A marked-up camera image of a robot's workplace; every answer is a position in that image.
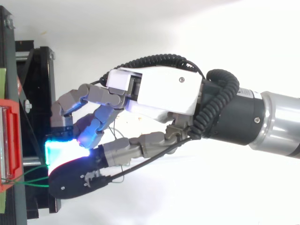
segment blue led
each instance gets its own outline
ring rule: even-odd
[[[81,147],[76,139],[67,142],[51,140],[45,142],[45,160],[49,165],[48,174],[61,164],[89,155],[90,151]]]

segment red clamp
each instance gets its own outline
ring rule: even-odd
[[[13,185],[3,179],[14,180],[23,173],[20,133],[19,103],[0,99],[0,193]]]

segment white background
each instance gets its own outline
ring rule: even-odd
[[[298,0],[0,0],[17,40],[56,52],[57,98],[127,61],[176,53],[204,73],[222,68],[240,86],[300,97]],[[75,118],[92,111],[85,107]],[[161,126],[122,114],[116,128],[139,136]],[[105,141],[112,140],[107,134]],[[31,225],[296,225],[300,161],[211,140],[86,196]]]

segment red plastic bracket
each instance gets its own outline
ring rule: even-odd
[[[6,120],[7,124],[6,131],[8,140],[8,156],[6,155],[5,157],[8,157],[8,169],[9,174],[11,174],[9,179],[14,180],[21,176],[23,173],[19,103],[8,99],[0,99],[0,106],[8,108],[6,110],[5,118],[3,118],[4,120]],[[0,192],[7,190],[11,186],[12,184],[2,184],[2,182],[0,181]]]

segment black coiled cable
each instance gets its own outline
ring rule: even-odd
[[[194,116],[193,125],[188,135],[192,139],[201,139],[208,125],[218,116],[222,109],[236,96],[240,83],[230,72],[214,69],[207,73],[207,80],[219,83],[224,82],[224,88],[216,95],[197,115]]]
[[[132,60],[125,64],[121,64],[115,67],[114,69],[118,69],[120,67],[143,68],[143,67],[153,67],[153,66],[174,67],[174,68],[184,69],[192,72],[198,72],[203,77],[203,79],[205,79],[201,70],[194,63],[187,61],[186,58],[181,57],[180,55],[174,55],[174,54],[161,54],[161,55],[147,56],[136,60]],[[104,74],[99,79],[99,82],[93,82],[92,84],[100,83],[101,85],[106,87],[108,74],[109,72]]]

